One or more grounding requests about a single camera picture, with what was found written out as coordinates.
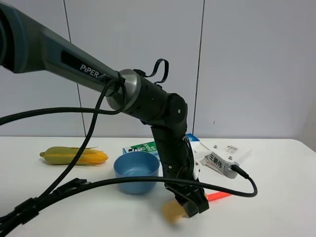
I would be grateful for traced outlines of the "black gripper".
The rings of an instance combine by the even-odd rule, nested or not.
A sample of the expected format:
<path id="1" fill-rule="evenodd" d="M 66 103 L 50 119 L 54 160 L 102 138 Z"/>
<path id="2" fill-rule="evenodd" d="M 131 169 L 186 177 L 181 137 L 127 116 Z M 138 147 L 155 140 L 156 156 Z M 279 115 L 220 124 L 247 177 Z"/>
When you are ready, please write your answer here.
<path id="1" fill-rule="evenodd" d="M 159 158 L 163 177 L 199 181 L 193 175 L 195 160 L 191 145 L 160 144 Z M 174 199 L 164 204 L 165 218 L 192 217 L 209 209 L 203 188 L 172 184 L 165 184 L 165 188 L 174 194 Z"/>

